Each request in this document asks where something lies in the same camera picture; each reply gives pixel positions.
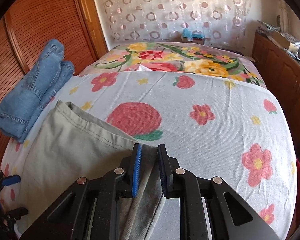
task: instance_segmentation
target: denim fabric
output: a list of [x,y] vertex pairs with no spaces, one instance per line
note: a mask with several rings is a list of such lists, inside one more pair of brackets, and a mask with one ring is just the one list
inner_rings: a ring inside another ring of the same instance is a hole
[[54,91],[65,83],[68,73],[73,73],[73,65],[66,62],[65,69],[69,72],[63,73],[64,77],[58,81],[63,58],[64,46],[55,39],[48,41],[33,68],[0,103],[0,130],[3,134],[14,137],[20,143],[24,141],[23,133],[33,126],[35,121],[31,118],[34,114],[38,115],[37,108],[46,105]]

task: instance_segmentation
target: beige garment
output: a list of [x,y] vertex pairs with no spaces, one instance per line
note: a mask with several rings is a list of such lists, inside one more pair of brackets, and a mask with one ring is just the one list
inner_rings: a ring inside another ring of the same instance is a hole
[[[84,112],[58,101],[32,144],[16,201],[29,210],[18,221],[24,232],[77,178],[96,179],[130,156],[135,139]],[[142,146],[136,198],[120,199],[120,239],[148,239],[162,209],[157,147]]]

